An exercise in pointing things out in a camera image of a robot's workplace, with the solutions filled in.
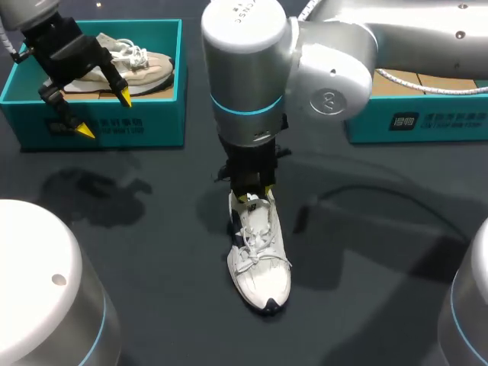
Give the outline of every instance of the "table surface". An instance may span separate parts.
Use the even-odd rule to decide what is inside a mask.
[[[225,261],[229,186],[213,182],[226,157],[201,49],[206,2],[96,2],[64,0],[61,12],[183,19],[185,148],[22,153],[0,114],[0,198],[40,204],[69,225],[119,313],[122,366],[440,364],[438,311],[488,217],[485,144],[351,146],[341,124],[291,111],[278,143],[293,155],[274,190],[291,298],[278,316],[257,316]],[[288,14],[305,5],[282,3]],[[0,85],[10,68],[0,50]]]

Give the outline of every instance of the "white shoelace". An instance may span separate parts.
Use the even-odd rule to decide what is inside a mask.
[[[273,220],[271,215],[271,205],[269,202],[261,199],[250,200],[245,203],[246,207],[256,206],[266,206],[269,209],[270,215],[268,217]],[[254,231],[251,227],[245,225],[241,229],[241,236],[244,241],[244,245],[239,249],[239,256],[244,252],[247,252],[247,259],[239,263],[236,269],[237,274],[241,274],[249,270],[252,266],[257,265],[261,259],[279,259],[291,266],[291,263],[282,255],[277,253],[270,245],[275,240],[276,232],[273,230],[270,223],[263,230],[258,232]]]
[[[144,67],[149,62],[147,50],[136,46],[132,40],[124,38],[117,40],[117,45],[122,47],[120,51],[111,51],[114,61],[129,63],[130,67]]]

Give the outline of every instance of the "yellow gripper tip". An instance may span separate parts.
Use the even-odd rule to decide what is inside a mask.
[[[85,135],[85,136],[88,136],[88,137],[91,137],[92,139],[95,138],[95,135],[90,131],[90,129],[88,128],[88,126],[86,125],[85,122],[83,122],[82,124],[80,124],[77,128],[76,128],[76,132],[79,132],[80,134],[82,135]]]
[[[122,96],[124,97],[125,101],[127,102],[127,105],[129,106],[129,108],[131,108],[132,107],[132,102],[130,101],[129,87],[125,88],[122,91]]]

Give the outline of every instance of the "teal cardboard box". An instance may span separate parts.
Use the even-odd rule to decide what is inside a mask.
[[[183,146],[187,64],[181,20],[79,21],[85,34],[105,33],[128,38],[150,52],[175,60],[175,83],[169,98],[133,98],[132,108],[116,98],[68,100],[75,115],[87,123],[96,139],[63,131],[56,113],[45,105],[37,89],[46,74],[30,57],[14,65],[0,96],[0,108],[23,149],[103,149]]]
[[[345,126],[351,143],[488,140],[488,95],[374,96]]]

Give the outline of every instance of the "robot arm segment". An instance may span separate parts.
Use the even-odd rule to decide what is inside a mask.
[[[284,84],[287,104],[334,122],[366,106],[377,68],[488,79],[487,14],[488,2],[322,0],[310,21],[285,22],[275,0],[214,0],[204,12],[202,33],[219,133],[237,146],[259,145],[260,133],[265,141],[272,138],[280,122],[271,111],[283,111]],[[243,43],[259,43],[255,35],[266,37],[268,21],[278,20],[284,27],[279,41],[239,50]],[[217,24],[213,31],[210,22]],[[227,39],[225,49],[216,46],[220,36]],[[271,56],[260,58],[262,53]],[[247,118],[253,111],[259,117]]]

